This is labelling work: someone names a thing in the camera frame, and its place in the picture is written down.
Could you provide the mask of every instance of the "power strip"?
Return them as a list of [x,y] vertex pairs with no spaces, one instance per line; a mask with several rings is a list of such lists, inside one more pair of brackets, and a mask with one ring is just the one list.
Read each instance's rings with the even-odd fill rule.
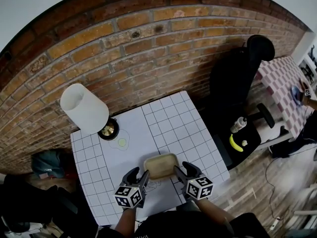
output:
[[276,227],[277,223],[280,221],[280,217],[277,217],[273,223],[273,225],[269,228],[270,230],[274,230],[274,228]]

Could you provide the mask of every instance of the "white table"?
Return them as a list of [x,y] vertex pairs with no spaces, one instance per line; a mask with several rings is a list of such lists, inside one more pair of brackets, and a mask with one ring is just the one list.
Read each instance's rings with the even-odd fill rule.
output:
[[[114,140],[106,141],[80,130],[70,136],[79,179],[99,225],[116,224],[121,217],[122,208],[112,195],[122,177],[135,167],[140,167],[141,176],[143,162],[158,154],[176,154],[181,166],[183,161],[193,163],[213,183],[229,178],[224,161],[186,91],[113,118],[120,127]],[[144,208],[138,209],[137,218],[184,203],[182,186],[176,178],[149,181]]]

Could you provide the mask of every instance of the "drawing on paper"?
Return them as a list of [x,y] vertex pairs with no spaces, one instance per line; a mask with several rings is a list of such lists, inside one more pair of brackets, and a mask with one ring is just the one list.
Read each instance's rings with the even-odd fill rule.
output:
[[130,135],[124,129],[119,130],[119,134],[113,140],[109,141],[111,148],[117,148],[120,151],[126,151],[129,147]]
[[150,192],[152,190],[155,190],[157,187],[161,185],[161,181],[151,181],[149,180],[148,185],[145,187],[145,192]]

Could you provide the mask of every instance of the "black chair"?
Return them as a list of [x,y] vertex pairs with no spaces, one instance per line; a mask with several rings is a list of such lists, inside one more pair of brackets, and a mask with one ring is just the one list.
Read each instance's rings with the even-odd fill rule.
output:
[[70,194],[57,186],[41,190],[16,176],[7,175],[0,185],[0,214],[6,224],[2,223],[1,229],[22,233],[29,230],[30,222],[49,224],[53,221],[65,237],[95,237],[98,225],[84,193],[80,189],[77,191]]
[[252,120],[265,118],[271,128],[274,126],[267,108],[259,104],[260,112],[249,116],[247,126],[234,134],[234,140],[240,146],[243,140],[248,141],[244,151],[238,152],[229,144],[230,127],[239,117],[247,117],[243,103],[261,61],[270,61],[274,56],[273,43],[265,36],[253,35],[247,40],[246,47],[233,49],[211,70],[209,104],[204,120],[228,169],[245,160],[261,143]]

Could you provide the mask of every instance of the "plastic bottle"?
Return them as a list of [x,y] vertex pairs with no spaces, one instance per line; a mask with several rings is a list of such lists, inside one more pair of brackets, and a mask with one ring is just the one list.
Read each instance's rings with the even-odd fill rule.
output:
[[237,133],[239,130],[244,128],[247,125],[247,119],[243,117],[239,117],[234,125],[230,128],[232,133]]

